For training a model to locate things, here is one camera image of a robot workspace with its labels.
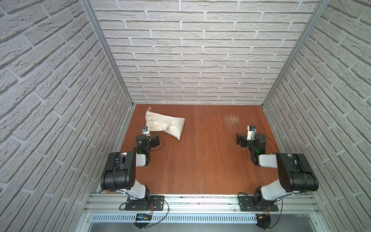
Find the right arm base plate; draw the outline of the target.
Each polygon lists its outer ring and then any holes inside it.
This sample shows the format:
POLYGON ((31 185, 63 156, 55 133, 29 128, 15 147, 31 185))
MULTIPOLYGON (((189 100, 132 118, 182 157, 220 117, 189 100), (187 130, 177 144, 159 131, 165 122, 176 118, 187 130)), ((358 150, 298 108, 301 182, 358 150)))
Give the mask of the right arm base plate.
POLYGON ((275 201, 256 200, 253 196, 238 196, 239 207, 242 212, 278 212, 275 201))

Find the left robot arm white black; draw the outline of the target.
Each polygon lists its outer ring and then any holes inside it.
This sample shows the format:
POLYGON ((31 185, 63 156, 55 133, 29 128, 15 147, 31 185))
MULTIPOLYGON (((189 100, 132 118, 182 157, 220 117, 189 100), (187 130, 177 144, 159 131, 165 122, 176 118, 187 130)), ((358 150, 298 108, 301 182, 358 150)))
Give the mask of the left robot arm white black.
POLYGON ((160 145, 160 138, 158 135, 152 138, 148 134, 142 134, 136 137, 136 145, 132 151, 108 155, 100 178, 100 187, 126 194, 130 200, 149 201, 149 189, 136 180, 136 168, 150 163, 150 151, 160 145))

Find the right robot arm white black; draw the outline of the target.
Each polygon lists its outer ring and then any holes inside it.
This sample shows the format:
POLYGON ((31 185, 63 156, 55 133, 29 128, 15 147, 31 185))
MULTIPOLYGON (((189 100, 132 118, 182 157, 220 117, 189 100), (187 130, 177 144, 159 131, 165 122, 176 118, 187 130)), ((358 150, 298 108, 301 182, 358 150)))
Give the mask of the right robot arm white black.
POLYGON ((249 149, 254 165, 273 168, 278 171, 278 179, 276 181, 258 187, 254 192, 252 202, 255 207, 273 204, 288 195, 318 190, 318 178, 305 155, 288 153, 264 154, 264 143, 252 136, 237 134, 236 144, 249 149))

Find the beige cloth soil bag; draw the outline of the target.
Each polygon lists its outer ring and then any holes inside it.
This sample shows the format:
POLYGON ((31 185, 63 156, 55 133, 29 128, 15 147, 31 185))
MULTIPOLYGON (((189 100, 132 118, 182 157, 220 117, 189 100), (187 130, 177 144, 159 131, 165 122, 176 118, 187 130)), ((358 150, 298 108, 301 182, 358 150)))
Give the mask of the beige cloth soil bag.
POLYGON ((177 140, 180 140, 185 118, 177 118, 151 112, 151 107, 146 111, 146 126, 149 131, 164 131, 177 140))

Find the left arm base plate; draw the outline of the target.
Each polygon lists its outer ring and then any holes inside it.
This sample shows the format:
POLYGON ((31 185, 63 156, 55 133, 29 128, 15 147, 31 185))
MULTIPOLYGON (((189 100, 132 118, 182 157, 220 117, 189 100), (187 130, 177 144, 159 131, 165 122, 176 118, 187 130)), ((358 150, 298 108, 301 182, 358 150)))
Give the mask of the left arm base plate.
POLYGON ((150 195, 149 199, 143 198, 140 200, 127 199, 125 207, 122 210, 126 211, 162 211, 164 208, 164 195, 150 195))

